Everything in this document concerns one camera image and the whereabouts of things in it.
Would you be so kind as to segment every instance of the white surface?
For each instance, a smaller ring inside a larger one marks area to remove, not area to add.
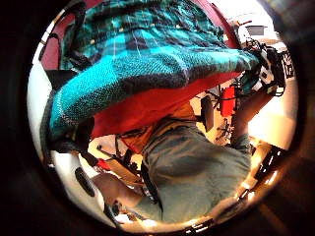
[[[31,137],[37,154],[43,160],[40,145],[40,124],[44,109],[51,92],[51,83],[39,62],[33,64],[28,84],[28,116],[31,128]]]
[[[95,197],[89,196],[79,184],[75,175],[75,170],[82,167],[79,157],[70,153],[58,153],[57,151],[52,151],[51,156],[58,176],[66,187],[69,199],[89,215],[111,227],[115,227],[111,220],[103,213],[103,197],[94,183],[90,181],[94,188]]]

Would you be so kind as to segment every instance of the person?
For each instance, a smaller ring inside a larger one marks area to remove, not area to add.
[[[196,127],[192,107],[184,104],[145,131],[124,142],[143,157],[160,205],[128,188],[117,177],[103,173],[93,181],[107,204],[115,201],[144,218],[186,222],[207,216],[221,200],[232,197],[250,171],[248,122],[273,97],[277,86],[260,88],[235,113],[231,146],[211,143]]]

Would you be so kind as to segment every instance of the light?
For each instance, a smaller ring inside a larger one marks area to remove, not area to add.
[[[255,197],[255,192],[250,192],[248,194],[248,201],[252,201],[254,199],[254,197]]]
[[[117,216],[115,216],[115,219],[120,223],[133,223],[133,221],[129,219],[127,214],[118,214]]]
[[[208,229],[208,226],[205,226],[205,227],[203,227],[201,229],[196,229],[196,233],[200,233],[200,232],[202,232],[202,231],[204,231],[206,229]]]
[[[198,225],[193,224],[193,225],[192,225],[193,228],[200,228],[200,227],[202,227],[202,226],[203,226],[203,224],[198,224]]]
[[[272,185],[273,182],[275,181],[277,175],[278,175],[278,170],[276,170],[276,171],[273,173],[272,177],[271,177],[270,179],[268,179],[268,180],[265,182],[265,184],[266,184],[266,185]]]
[[[193,224],[195,224],[197,221],[198,221],[198,219],[191,219],[191,220],[187,221],[185,224],[193,225]]]
[[[249,184],[247,184],[246,182],[243,182],[241,186],[244,187],[245,189],[250,189]]]
[[[142,222],[144,223],[145,227],[147,227],[147,228],[157,226],[157,223],[154,220],[151,220],[151,219],[145,219]]]
[[[268,165],[270,165],[273,162],[273,159],[274,159],[274,156],[270,158]]]

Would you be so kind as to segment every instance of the teal blanket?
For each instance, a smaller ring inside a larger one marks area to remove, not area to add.
[[[64,52],[71,33],[69,27]],[[188,0],[104,1],[89,9],[75,46],[94,65],[56,92],[50,139],[138,92],[180,89],[197,79],[258,65],[252,54],[227,48],[222,36]],[[71,67],[63,56],[62,69]]]

